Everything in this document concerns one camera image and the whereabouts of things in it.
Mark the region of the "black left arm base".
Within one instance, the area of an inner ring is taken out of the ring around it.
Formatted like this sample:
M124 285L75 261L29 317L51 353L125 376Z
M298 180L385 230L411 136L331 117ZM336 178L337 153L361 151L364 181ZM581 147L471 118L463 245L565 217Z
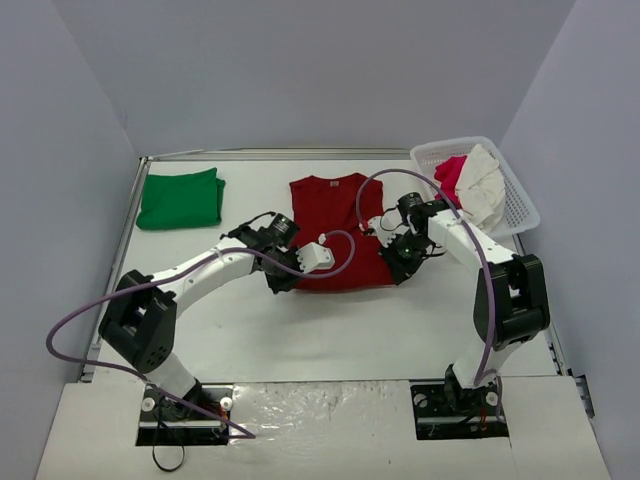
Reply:
M223 446L230 428L218 420L162 396L147 386L141 401L135 445Z

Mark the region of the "cream white t shirt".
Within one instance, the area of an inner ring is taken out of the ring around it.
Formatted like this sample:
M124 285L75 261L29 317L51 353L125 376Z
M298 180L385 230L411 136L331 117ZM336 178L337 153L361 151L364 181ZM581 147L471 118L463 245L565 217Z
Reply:
M468 220L482 231L492 231L501 221L506 188L499 161L476 144L461 169L455 193Z

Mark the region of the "white foam front board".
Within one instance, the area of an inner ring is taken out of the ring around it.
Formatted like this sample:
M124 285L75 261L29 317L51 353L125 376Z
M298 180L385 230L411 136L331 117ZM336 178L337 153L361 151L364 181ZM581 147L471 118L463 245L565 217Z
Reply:
M605 479L574 382L504 382L508 438L418 441L409 385L243 384L232 416L253 433L226 446L135 445L139 385L71 384L38 469L41 479Z

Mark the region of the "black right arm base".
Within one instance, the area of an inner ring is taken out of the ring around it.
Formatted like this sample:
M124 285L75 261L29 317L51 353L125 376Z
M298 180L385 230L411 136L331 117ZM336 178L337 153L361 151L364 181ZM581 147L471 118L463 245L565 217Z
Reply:
M410 393L418 441L509 437L495 384L463 394L460 401L447 396L443 381L413 382Z

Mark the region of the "folded green t shirt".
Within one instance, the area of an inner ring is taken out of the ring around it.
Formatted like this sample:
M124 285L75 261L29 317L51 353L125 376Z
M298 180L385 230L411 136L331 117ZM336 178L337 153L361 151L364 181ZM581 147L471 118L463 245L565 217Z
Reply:
M217 226L225 187L216 168L182 175L148 174L136 226L144 231Z

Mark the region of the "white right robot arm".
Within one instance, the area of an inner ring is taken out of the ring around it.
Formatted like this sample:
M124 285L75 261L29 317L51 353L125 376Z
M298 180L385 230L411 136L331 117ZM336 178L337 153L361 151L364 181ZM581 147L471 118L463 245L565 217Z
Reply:
M478 403L479 389L497 379L509 356L549 327L542 262L496 243L443 199L425 202L412 192L398 200L396 210L398 227L383 216L368 221L395 284L413 277L438 247L476 279L476 337L448 367L443 389L446 406L465 413Z

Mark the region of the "pink t shirt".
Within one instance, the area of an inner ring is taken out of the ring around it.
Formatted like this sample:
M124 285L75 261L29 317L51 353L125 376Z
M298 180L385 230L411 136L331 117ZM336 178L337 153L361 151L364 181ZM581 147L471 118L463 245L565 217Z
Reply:
M434 179L439 183L440 189L457 208L460 208L461 204L456 193L456 185L466 159L466 155L450 157L434 171Z

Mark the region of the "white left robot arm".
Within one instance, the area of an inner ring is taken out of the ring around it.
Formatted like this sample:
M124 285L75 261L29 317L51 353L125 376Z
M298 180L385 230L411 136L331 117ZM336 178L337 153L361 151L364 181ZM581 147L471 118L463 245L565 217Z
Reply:
M183 264L152 275L126 273L116 290L146 283L154 286L111 300L99 335L136 372L166 391L165 406L179 418L195 415L202 385L173 353L177 319L187 308L217 288L262 271L275 293L288 291L297 278L243 250L248 248L300 271L292 245L299 226L282 214L253 229L247 222L221 236L210 250Z

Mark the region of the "dark red t shirt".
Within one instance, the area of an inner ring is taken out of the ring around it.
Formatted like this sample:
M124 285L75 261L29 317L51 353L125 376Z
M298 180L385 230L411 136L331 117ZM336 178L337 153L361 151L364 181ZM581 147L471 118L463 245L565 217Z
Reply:
M391 271L378 253L379 241L362 234L357 211L368 220L383 214L383 183L367 181L361 173L326 179L309 176L290 183L294 222L300 231L294 239L302 247L334 230L349 233L356 246L349 266L331 278L303 279L296 288L311 292L347 292L390 286Z

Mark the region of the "white plastic laundry basket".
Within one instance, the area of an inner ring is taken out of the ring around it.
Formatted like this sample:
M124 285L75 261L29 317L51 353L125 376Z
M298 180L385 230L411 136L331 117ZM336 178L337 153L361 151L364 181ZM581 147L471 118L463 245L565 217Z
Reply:
M505 184L504 213L500 222L489 232L489 235L494 239L504 239L535 229L540 223L537 209L498 147L489 138L467 136L429 142L413 147L410 151L410 158L419 173L434 180L435 168L438 165L451 157L467 155L477 144L481 145L499 162L499 170Z

